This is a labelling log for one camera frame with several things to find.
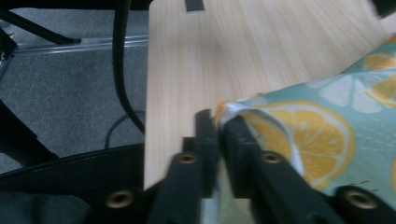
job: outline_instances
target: lemon print fabric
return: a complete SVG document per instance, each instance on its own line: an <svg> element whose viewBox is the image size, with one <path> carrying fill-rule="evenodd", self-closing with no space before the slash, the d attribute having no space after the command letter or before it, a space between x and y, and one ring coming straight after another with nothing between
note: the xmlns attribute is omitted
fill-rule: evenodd
<svg viewBox="0 0 396 224"><path fill-rule="evenodd" d="M322 189L349 165L354 149L351 128L332 111L309 102L286 102L256 105L281 121L293 139L254 114L243 114L254 136L263 140L263 149L276 151L291 159L295 144L304 167L304 179L315 189Z"/></svg>
<svg viewBox="0 0 396 224"><path fill-rule="evenodd" d="M396 37L341 75L224 102L215 121L242 116L262 150L322 193L355 185L396 209L394 62Z"/></svg>

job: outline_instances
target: brass grommet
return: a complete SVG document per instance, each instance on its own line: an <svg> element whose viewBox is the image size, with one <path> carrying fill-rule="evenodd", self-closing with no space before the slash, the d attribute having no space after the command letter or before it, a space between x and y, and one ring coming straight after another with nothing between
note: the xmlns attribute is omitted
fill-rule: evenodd
<svg viewBox="0 0 396 224"><path fill-rule="evenodd" d="M373 209L378 207L378 203L373 197L356 190L347 191L345 193L345 198L349 203L362 209Z"/></svg>
<svg viewBox="0 0 396 224"><path fill-rule="evenodd" d="M190 154L184 154L178 157L178 161L181 163L195 163L197 158Z"/></svg>
<svg viewBox="0 0 396 224"><path fill-rule="evenodd" d="M106 199L106 206L110 208L123 208L134 202L134 195L129 190L119 190Z"/></svg>
<svg viewBox="0 0 396 224"><path fill-rule="evenodd" d="M275 153L265 152L262 154L262 160L270 163L278 163L282 161L282 158L280 158Z"/></svg>

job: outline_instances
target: gray carpet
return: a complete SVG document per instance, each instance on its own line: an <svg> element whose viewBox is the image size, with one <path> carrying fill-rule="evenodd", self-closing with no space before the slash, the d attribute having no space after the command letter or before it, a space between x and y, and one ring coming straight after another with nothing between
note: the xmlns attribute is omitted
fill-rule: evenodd
<svg viewBox="0 0 396 224"><path fill-rule="evenodd" d="M112 11L18 9L14 12L71 37L110 37ZM148 33L148 13L131 12L127 35ZM45 40L10 26L18 43ZM125 79L134 109L146 109L147 47L125 50ZM11 61L0 79L0 98L60 157L102 149L111 125L124 114L111 67L111 50L73 52ZM112 134L112 147L142 143L131 121ZM19 168L0 154L0 173Z"/></svg>

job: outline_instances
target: light wood grain surface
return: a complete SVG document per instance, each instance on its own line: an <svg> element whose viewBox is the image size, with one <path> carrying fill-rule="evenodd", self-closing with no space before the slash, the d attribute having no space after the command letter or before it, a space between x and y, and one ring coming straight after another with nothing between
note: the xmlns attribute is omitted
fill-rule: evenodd
<svg viewBox="0 0 396 224"><path fill-rule="evenodd" d="M149 10L146 176L163 178L197 111L340 73L388 37L367 1L155 0Z"/></svg>

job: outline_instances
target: black cable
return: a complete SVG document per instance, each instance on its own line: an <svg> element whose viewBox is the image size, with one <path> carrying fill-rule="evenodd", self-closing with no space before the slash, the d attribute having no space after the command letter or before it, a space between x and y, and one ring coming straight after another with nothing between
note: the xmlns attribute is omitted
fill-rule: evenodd
<svg viewBox="0 0 396 224"><path fill-rule="evenodd" d="M113 75L116 92L120 100L122 108L136 125L142 134L145 134L145 125L136 115L129 104L128 95L125 90L123 61L124 61L124 42L126 34L126 25L128 22L129 7L131 0L119 0L116 5L116 12L114 15L114 30L113 30Z"/></svg>
<svg viewBox="0 0 396 224"><path fill-rule="evenodd" d="M146 112L142 111L142 110L136 110L135 113L146 116ZM117 126L119 126L119 124L121 124L123 121L125 121L128 118L129 118L128 115L123 115L119 119L117 119L116 122L113 123L113 125L111 125L110 129L108 130L108 132L106 134L105 149L108 149L110 147L111 134L114 132L114 130L117 128Z"/></svg>

